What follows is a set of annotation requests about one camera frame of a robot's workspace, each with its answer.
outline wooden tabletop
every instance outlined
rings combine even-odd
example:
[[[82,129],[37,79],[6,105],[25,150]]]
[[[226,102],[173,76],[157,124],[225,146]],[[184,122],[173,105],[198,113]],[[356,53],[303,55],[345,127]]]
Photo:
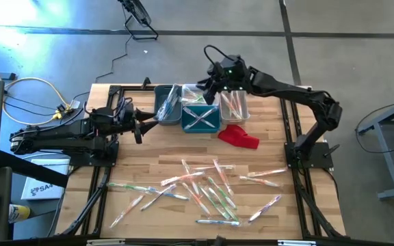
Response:
[[[92,85],[88,109],[106,105],[109,86]],[[143,111],[153,111],[155,97],[152,92],[126,92],[126,96],[133,98],[135,107]],[[143,137],[143,144],[136,144],[131,133],[120,136],[118,160],[112,169],[110,182],[161,188],[161,180],[185,174],[181,159],[185,159],[191,167],[211,166],[212,160],[218,159],[221,165],[236,165],[235,170],[226,172],[226,175],[235,193],[233,200],[238,207],[236,213],[240,220],[247,221],[272,198],[282,194],[279,202],[251,225],[234,228],[229,225],[197,224],[195,220],[206,217],[192,200],[161,197],[150,208],[141,212],[139,208],[153,198],[153,195],[146,195],[137,208],[110,229],[109,226],[115,218],[140,193],[109,188],[101,237],[215,238],[220,235],[228,239],[302,238],[290,171],[265,177],[280,184],[281,188],[239,180],[240,175],[248,172],[286,166],[283,148],[286,139],[279,99],[249,96],[247,100],[251,117],[241,127],[249,135],[261,140],[257,150],[231,146],[219,140],[217,134],[186,134],[180,125],[158,125]],[[315,123],[315,119],[308,107],[298,105],[298,111],[302,129],[306,132]],[[82,167],[69,178],[56,233],[63,232],[81,212],[87,200],[91,175],[92,167]],[[213,177],[224,189],[217,172],[207,172],[207,175]],[[312,169],[311,178],[318,207],[334,228],[345,234],[332,179],[321,169]],[[201,183],[207,185],[204,180],[201,180]],[[182,186],[178,186],[174,192],[187,194]],[[215,215],[212,219],[221,219],[221,215],[217,215],[217,211],[206,198],[202,198],[202,201]],[[311,214],[307,208],[306,216],[312,231]],[[94,225],[95,217],[96,207],[92,213],[90,229]]]

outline concrete floor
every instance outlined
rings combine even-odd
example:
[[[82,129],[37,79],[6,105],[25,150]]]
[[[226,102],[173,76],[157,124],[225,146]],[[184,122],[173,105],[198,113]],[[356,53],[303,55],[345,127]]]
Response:
[[[159,30],[284,30],[277,0],[142,3]],[[394,1],[286,0],[286,4],[292,31],[394,33]],[[0,25],[122,29],[123,20],[119,5],[112,0],[0,0]],[[95,77],[109,72],[111,60],[123,54],[127,38],[0,31],[0,71],[47,79],[70,100],[75,94],[88,91]],[[302,84],[328,90],[343,107],[340,127],[327,133],[326,139],[331,144],[341,144],[332,155],[347,235],[394,242],[394,199],[380,202],[376,197],[377,192],[393,188],[384,157],[363,152],[354,138],[354,128],[364,115],[394,103],[394,40],[294,38],[293,43]],[[209,63],[202,53],[206,44],[214,44],[226,53],[241,54],[248,65],[293,83],[284,37],[244,36],[161,36],[157,42],[131,41],[129,55],[114,63],[115,73],[98,82],[139,83],[150,77],[153,83],[193,83],[206,76]],[[50,107],[60,103],[52,90],[41,83],[20,84],[11,92],[18,98]],[[23,120],[44,120],[15,109],[10,112]],[[20,127],[3,115],[0,149],[8,151],[8,135]],[[365,144],[377,147],[369,137],[366,136],[371,141]],[[23,187],[23,181],[16,175],[14,186]],[[55,204],[54,201],[47,206],[53,208]],[[17,223],[15,238],[44,236],[52,215]]]

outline box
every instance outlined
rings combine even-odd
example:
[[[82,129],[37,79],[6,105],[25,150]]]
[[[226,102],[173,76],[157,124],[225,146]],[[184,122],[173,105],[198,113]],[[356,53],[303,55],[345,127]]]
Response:
[[[203,98],[203,91],[198,89],[195,84],[187,84],[182,86],[182,105],[183,106],[207,106]],[[218,106],[220,103],[220,96],[218,93],[211,106]]]
[[[220,129],[220,109],[217,106],[186,106],[187,108],[191,109],[196,115],[201,115],[208,110],[215,108],[216,110],[205,117],[205,120],[212,123],[215,128],[208,126],[207,124],[199,121],[196,125],[189,129],[185,129],[189,123],[196,120],[192,115],[182,112],[182,129],[186,133],[216,133]]]
[[[172,89],[172,85],[158,85],[155,87],[155,113],[158,112],[163,102],[165,102],[171,89]],[[179,95],[179,97],[181,96],[182,94],[181,88],[177,90],[177,94]],[[180,101],[179,98],[179,101],[175,104],[171,114],[165,120],[160,120],[159,124],[162,126],[176,125],[181,121],[181,117],[182,117],[182,102]]]
[[[248,112],[247,108],[247,93],[246,91],[232,91],[231,93],[228,92],[221,92],[220,95],[220,114],[221,114],[221,119],[223,124],[244,124],[246,120],[250,118],[250,114]],[[228,107],[228,104],[226,103],[225,98],[228,98],[234,106],[234,108],[238,109],[238,105],[241,108],[241,111],[239,111],[239,116],[241,116],[241,119],[235,117],[230,108]],[[237,98],[235,102],[239,101],[239,104],[233,101],[233,98]]]

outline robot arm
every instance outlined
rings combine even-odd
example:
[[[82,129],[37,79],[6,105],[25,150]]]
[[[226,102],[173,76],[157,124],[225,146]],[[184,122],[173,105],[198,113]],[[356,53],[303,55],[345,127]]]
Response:
[[[115,109],[102,107],[92,112],[84,111],[88,118],[67,122],[59,126],[29,127],[10,135],[10,150],[14,154],[30,154],[41,150],[61,150],[74,159],[74,165],[107,166],[116,160],[118,136],[131,131],[137,144],[142,143],[142,135],[157,125],[157,121],[143,122],[154,113],[133,109],[131,101],[122,98]]]
[[[224,59],[213,62],[207,55],[206,49],[219,51]],[[245,90],[254,96],[275,96],[290,100],[311,108],[317,122],[310,131],[298,137],[294,151],[301,159],[308,160],[315,142],[326,132],[338,127],[342,108],[328,92],[313,91],[277,81],[272,75],[261,72],[253,67],[246,67],[245,61],[239,55],[225,55],[214,46],[204,49],[212,65],[208,69],[209,78],[198,82],[198,87],[204,90],[204,98],[211,104],[215,94],[223,90]]]

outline red cloth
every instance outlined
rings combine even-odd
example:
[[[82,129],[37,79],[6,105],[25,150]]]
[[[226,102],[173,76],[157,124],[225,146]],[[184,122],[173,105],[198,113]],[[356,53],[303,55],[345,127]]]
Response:
[[[247,135],[245,130],[237,125],[228,125],[224,131],[218,134],[218,138],[242,148],[257,149],[259,145],[259,139]]]

